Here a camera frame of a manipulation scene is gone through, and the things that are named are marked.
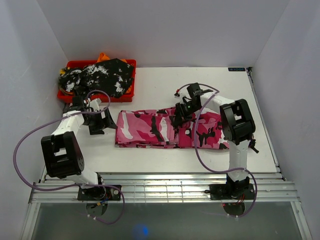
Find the pink camouflage trousers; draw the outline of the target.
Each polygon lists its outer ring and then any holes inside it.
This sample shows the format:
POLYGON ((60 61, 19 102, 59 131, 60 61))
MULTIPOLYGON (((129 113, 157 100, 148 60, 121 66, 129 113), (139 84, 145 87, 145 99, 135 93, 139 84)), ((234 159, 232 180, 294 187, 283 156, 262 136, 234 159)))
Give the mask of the pink camouflage trousers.
POLYGON ((122 110, 117 118, 115 145, 120 148, 157 149, 189 149, 197 145, 200 149, 229 149, 219 114, 203 110, 194 131, 197 114, 192 114, 191 121, 174 128, 175 109, 122 110))

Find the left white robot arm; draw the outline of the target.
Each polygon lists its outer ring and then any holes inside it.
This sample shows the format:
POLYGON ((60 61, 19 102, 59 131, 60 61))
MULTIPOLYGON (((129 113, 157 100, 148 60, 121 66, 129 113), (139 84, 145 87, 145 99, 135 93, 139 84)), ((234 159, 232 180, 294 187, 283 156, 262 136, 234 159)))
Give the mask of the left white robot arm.
POLYGON ((67 105, 56 130, 41 139, 45 167, 51 178, 66 179, 79 184, 81 195, 93 200, 105 200, 110 190, 99 173, 85 166, 77 141, 81 126, 87 126, 90 135, 103 135, 104 129, 116 129, 108 109, 101 109, 101 100, 76 96, 67 105))

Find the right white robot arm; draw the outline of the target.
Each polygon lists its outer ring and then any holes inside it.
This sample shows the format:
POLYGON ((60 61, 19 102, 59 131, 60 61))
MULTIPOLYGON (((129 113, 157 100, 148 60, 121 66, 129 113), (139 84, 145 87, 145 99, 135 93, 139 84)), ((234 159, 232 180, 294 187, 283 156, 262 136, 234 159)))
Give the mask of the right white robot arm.
POLYGON ((175 105, 173 126, 178 127, 191 120, 192 114, 201 114, 208 108, 221 117, 224 140, 229 145, 229 168, 221 171, 226 175, 223 184, 211 184, 205 191, 211 200, 254 200, 257 197, 257 183, 253 174, 247 169, 248 149, 254 147, 253 134, 256 125, 245 99, 233 100, 219 95, 219 90, 201 83, 185 84, 189 96, 179 90, 174 96, 179 99, 175 105))

